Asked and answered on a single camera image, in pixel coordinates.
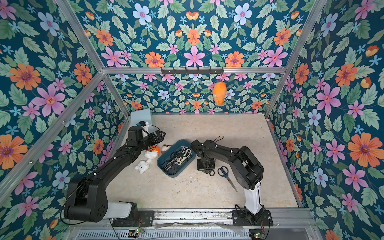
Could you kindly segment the small black scissors bottom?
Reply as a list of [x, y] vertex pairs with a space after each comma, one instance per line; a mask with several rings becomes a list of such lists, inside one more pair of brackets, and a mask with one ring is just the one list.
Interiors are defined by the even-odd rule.
[[215, 175], [215, 171], [213, 169], [211, 170], [205, 170], [204, 171], [205, 174], [208, 174], [209, 176], [213, 177]]

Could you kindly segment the beige kitchen scissors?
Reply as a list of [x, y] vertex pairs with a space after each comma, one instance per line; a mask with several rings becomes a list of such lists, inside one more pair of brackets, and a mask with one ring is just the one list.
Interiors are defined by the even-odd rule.
[[192, 155], [192, 150], [187, 147], [181, 148], [177, 154], [177, 165], [181, 166], [185, 161], [187, 161]]

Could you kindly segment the blue handled scissors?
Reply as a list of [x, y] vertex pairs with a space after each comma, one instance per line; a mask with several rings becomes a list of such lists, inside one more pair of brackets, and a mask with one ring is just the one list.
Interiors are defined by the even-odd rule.
[[232, 186], [232, 188], [237, 192], [238, 190], [236, 189], [235, 185], [233, 184], [233, 182], [231, 181], [230, 177], [229, 177], [229, 169], [226, 167], [226, 166], [222, 166], [222, 167], [219, 167], [218, 168], [218, 175], [220, 177], [223, 177], [225, 178], [229, 184]]

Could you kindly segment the small dark scissors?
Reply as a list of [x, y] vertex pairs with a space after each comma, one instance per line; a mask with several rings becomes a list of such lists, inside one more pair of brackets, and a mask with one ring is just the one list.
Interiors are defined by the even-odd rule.
[[165, 169], [168, 170], [175, 165], [181, 166], [191, 155], [191, 150], [187, 147], [182, 147], [178, 152], [171, 154], [171, 159], [165, 165]]

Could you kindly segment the teal storage box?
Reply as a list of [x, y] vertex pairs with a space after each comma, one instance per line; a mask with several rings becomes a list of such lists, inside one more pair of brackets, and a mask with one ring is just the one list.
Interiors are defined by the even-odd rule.
[[157, 160], [157, 166], [170, 178], [176, 178], [196, 157], [192, 144], [179, 140]]

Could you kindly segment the large black scissors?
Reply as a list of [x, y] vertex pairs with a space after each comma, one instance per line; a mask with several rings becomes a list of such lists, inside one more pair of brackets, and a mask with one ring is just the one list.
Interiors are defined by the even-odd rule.
[[168, 175], [175, 175], [180, 168], [177, 165], [177, 154], [176, 152], [172, 153], [171, 158], [161, 165], [162, 170]]

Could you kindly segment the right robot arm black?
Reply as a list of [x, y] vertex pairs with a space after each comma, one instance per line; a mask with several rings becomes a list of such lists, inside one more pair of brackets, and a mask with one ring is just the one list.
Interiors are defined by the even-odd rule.
[[210, 176], [218, 175], [233, 184], [229, 173], [244, 189], [245, 207], [243, 217], [249, 224], [255, 224], [262, 218], [265, 207], [261, 199], [261, 186], [264, 167], [255, 157], [252, 151], [243, 146], [241, 148], [229, 148], [217, 144], [217, 141], [206, 140], [201, 143], [195, 140], [191, 143], [192, 150], [198, 156], [197, 170]]

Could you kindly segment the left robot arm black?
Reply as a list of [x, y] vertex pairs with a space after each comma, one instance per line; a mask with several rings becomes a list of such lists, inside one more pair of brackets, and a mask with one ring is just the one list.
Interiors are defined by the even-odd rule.
[[134, 204], [109, 201], [106, 188], [143, 151], [164, 140], [166, 133], [158, 127], [150, 133], [146, 129], [150, 126], [141, 121], [130, 127], [126, 143], [106, 163], [93, 173], [70, 181], [61, 219], [98, 223], [104, 219], [123, 219], [130, 216]]

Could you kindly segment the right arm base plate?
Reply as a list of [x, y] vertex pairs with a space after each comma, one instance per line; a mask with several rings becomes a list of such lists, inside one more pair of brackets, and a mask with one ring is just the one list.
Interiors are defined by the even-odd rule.
[[233, 210], [233, 225], [240, 227], [272, 227], [274, 225], [271, 212], [269, 210], [260, 210], [253, 215], [245, 210]]

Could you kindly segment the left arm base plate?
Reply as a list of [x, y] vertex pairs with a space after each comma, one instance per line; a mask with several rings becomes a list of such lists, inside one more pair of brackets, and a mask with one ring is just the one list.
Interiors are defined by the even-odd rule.
[[154, 211], [133, 211], [127, 218], [118, 218], [113, 221], [113, 227], [151, 227], [154, 221]]

